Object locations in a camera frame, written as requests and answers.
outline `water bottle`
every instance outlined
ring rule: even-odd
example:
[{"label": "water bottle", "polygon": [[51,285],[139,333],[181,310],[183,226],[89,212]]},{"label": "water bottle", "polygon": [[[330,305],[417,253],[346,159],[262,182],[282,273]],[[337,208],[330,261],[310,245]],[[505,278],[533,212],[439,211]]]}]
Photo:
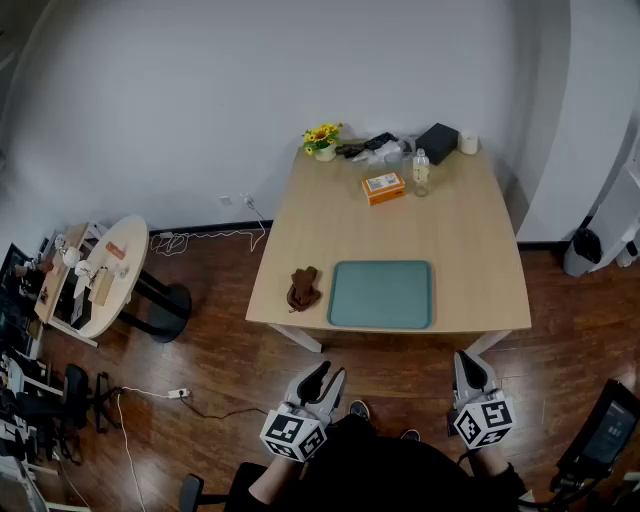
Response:
[{"label": "water bottle", "polygon": [[424,197],[429,193],[429,158],[422,148],[419,148],[413,157],[413,182],[418,197]]}]

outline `black table base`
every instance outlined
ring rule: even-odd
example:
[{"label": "black table base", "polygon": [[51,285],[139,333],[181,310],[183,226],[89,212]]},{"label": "black table base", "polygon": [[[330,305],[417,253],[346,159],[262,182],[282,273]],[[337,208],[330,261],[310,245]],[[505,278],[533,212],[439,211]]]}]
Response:
[{"label": "black table base", "polygon": [[181,284],[164,285],[143,270],[134,290],[151,301],[148,321],[143,322],[126,311],[121,311],[118,318],[160,343],[169,343],[180,336],[191,315],[188,288]]}]

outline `trash can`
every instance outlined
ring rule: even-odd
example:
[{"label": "trash can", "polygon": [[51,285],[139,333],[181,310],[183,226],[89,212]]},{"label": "trash can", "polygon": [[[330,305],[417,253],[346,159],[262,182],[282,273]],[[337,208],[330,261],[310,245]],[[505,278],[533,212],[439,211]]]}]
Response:
[{"label": "trash can", "polygon": [[578,277],[600,263],[602,247],[600,239],[587,228],[576,230],[571,239],[571,245],[564,254],[564,271],[573,277]]}]

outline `wooden floor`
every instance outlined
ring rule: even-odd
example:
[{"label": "wooden floor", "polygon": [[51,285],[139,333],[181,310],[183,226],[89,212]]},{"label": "wooden floor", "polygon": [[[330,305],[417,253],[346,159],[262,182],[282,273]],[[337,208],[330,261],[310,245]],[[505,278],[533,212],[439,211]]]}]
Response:
[{"label": "wooden floor", "polygon": [[[324,353],[308,352],[268,326],[244,320],[263,247],[261,242],[250,254],[245,237],[231,237],[192,240],[186,253],[175,257],[149,255],[146,270],[191,290],[194,312],[186,332],[160,345],[117,324],[94,349],[50,330],[45,359],[61,373],[67,363],[76,363],[92,381],[98,371],[107,371],[112,385],[163,394],[187,387],[196,407],[224,414],[276,407],[298,370],[326,358],[348,372],[341,407],[362,398],[383,434],[397,436],[414,427],[423,441],[450,457],[463,453],[459,438],[447,438],[445,414],[452,403],[453,352],[474,336],[325,332],[315,333]],[[617,378],[640,392],[640,265],[624,270],[614,265],[573,279],[551,253],[525,252],[522,261],[533,328],[513,333],[484,357],[516,402],[518,425],[504,451],[525,483],[544,497],[555,463],[606,379]],[[133,306],[144,317],[144,302]],[[205,491],[225,493],[241,462],[270,460],[258,439],[264,421],[259,413],[203,420],[179,401],[129,392],[121,406],[148,511],[176,510],[188,473],[205,479]],[[117,416],[115,406],[112,410]],[[89,425],[81,437],[84,465],[66,467],[93,510],[140,510],[122,432],[98,435]],[[639,444],[636,436],[618,472],[640,468]]]}]

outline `electrical cable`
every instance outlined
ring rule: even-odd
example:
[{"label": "electrical cable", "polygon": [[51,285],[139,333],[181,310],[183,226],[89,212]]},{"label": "electrical cable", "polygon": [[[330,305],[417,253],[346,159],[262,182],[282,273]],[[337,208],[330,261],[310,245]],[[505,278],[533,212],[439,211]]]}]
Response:
[{"label": "electrical cable", "polygon": [[[120,408],[120,396],[122,395],[122,393],[124,393],[124,390],[127,391],[135,391],[137,393],[142,393],[143,395],[149,395],[149,396],[155,396],[157,398],[166,398],[166,399],[173,399],[173,397],[169,396],[169,395],[159,395],[157,393],[151,393],[150,391],[143,391],[142,389],[138,389],[138,388],[129,388],[129,387],[121,387],[119,388],[120,391],[117,393],[117,398],[116,398],[116,404],[118,406],[118,412],[120,413],[120,426],[122,428],[122,433],[124,434],[124,449],[127,452],[127,456],[129,457],[129,464],[131,464],[131,474],[133,475],[133,480],[136,484],[136,490],[138,491],[138,498],[140,500],[140,505],[142,506],[142,510],[143,512],[147,512],[147,509],[144,506],[144,500],[142,498],[142,491],[140,490],[140,484],[138,482],[138,477],[136,476],[136,470],[133,466],[133,458],[131,457],[131,452],[129,451],[129,439],[127,438],[127,431],[124,428],[124,418],[122,416],[122,409]],[[180,396],[180,401],[186,405],[189,409],[191,409],[195,414],[197,414],[198,416],[200,416],[201,418],[213,418],[213,419],[218,419],[218,420],[223,420],[225,418],[228,418],[229,416],[233,416],[234,414],[241,414],[241,413],[245,413],[245,412],[251,412],[251,411],[256,411],[256,412],[260,412],[262,414],[264,414],[265,416],[267,416],[267,413],[264,412],[262,409],[258,409],[257,407],[251,407],[249,409],[243,409],[240,411],[232,411],[230,413],[225,414],[224,416],[208,416],[206,414],[202,414],[200,411],[198,411],[195,407],[193,407],[191,404],[188,404],[187,402],[184,401],[184,397]]]},{"label": "electrical cable", "polygon": [[241,409],[239,411],[231,411],[231,412],[228,412],[227,414],[225,414],[223,416],[216,416],[214,414],[211,414],[211,415],[203,414],[198,409],[196,409],[193,405],[185,402],[183,397],[180,397],[180,401],[184,405],[186,405],[189,409],[191,409],[195,414],[197,414],[198,416],[200,416],[203,419],[223,420],[223,419],[228,418],[229,416],[233,416],[235,414],[243,414],[245,412],[253,412],[253,411],[259,412],[259,413],[264,414],[265,416],[268,416],[268,413],[264,412],[262,409],[258,409],[257,407],[249,407],[248,409]]},{"label": "electrical cable", "polygon": [[246,204],[247,208],[256,212],[260,216],[260,219],[262,219],[258,220],[258,224],[260,224],[260,228],[262,229],[262,234],[255,241],[253,240],[254,233],[251,233],[249,231],[220,232],[213,235],[209,233],[175,233],[169,238],[162,238],[160,235],[153,235],[153,237],[151,237],[151,242],[149,243],[149,249],[156,254],[161,254],[162,256],[175,256],[177,254],[182,254],[187,250],[187,245],[189,244],[190,238],[216,238],[218,236],[249,235],[249,252],[253,252],[253,250],[256,248],[256,245],[258,245],[258,242],[262,240],[262,238],[267,234],[267,231],[262,224],[262,221],[266,219],[257,210],[257,208],[253,206],[253,202]]},{"label": "electrical cable", "polygon": [[122,395],[122,393],[118,393],[118,398],[116,398],[116,404],[118,405],[118,412],[120,413],[120,425],[122,427],[122,433],[124,434],[124,449],[127,451],[127,455],[129,456],[129,463],[131,464],[131,474],[133,475],[133,480],[136,483],[136,489],[138,490],[138,498],[140,499],[140,505],[142,505],[143,512],[147,512],[147,509],[144,508],[144,500],[142,499],[142,491],[140,491],[140,484],[138,483],[138,477],[136,476],[136,470],[133,467],[133,459],[131,458],[131,453],[129,452],[129,440],[127,439],[127,431],[124,429],[124,419],[122,418],[122,409],[120,409],[120,396],[121,395]]},{"label": "electrical cable", "polygon": [[76,486],[73,485],[73,482],[71,481],[71,478],[69,478],[69,475],[67,475],[67,470],[64,469],[64,464],[62,463],[62,457],[58,456],[58,464],[60,464],[60,467],[62,468],[62,472],[64,473],[65,478],[67,479],[67,482],[69,482],[69,485],[71,486],[71,488],[75,491],[75,493],[80,496],[80,499],[84,502],[84,504],[87,506],[87,508],[91,508],[89,506],[89,504],[87,503],[87,500],[84,499],[84,497],[82,496],[82,494],[80,494],[78,492],[78,489],[76,489]]}]

